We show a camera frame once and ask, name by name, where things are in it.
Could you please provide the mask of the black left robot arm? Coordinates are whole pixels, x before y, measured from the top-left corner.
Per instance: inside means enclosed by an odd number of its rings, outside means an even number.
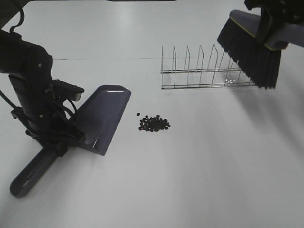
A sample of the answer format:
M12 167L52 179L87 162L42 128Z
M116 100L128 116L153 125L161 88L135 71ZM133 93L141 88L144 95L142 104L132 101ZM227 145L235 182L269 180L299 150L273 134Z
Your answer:
M26 127L27 135L62 157L70 145L84 137L75 127L77 109L70 110L63 103L79 101L84 89L54 80L52 65L52 56L42 46L1 30L0 71L9 75L20 105L6 96L3 99L13 108L13 118Z

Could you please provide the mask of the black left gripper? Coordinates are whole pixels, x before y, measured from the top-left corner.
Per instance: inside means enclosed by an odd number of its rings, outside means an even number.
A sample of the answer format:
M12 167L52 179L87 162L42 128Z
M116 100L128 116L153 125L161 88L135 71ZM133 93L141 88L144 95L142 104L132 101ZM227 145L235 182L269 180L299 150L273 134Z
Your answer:
M13 89L21 104L16 117L22 120L27 134L43 147L56 146L57 153L63 156L69 146L77 146L83 141L83 132L75 126L77 109L63 105L70 99L56 98L52 80L48 85L36 87L20 78L11 78Z

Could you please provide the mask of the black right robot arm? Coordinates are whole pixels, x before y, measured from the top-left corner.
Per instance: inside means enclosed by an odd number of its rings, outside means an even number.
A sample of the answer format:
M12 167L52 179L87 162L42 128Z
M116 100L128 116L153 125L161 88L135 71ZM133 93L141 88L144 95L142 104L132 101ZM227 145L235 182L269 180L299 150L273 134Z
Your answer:
M276 19L287 23L303 24L304 1L303 0L245 0L248 10L264 8Z

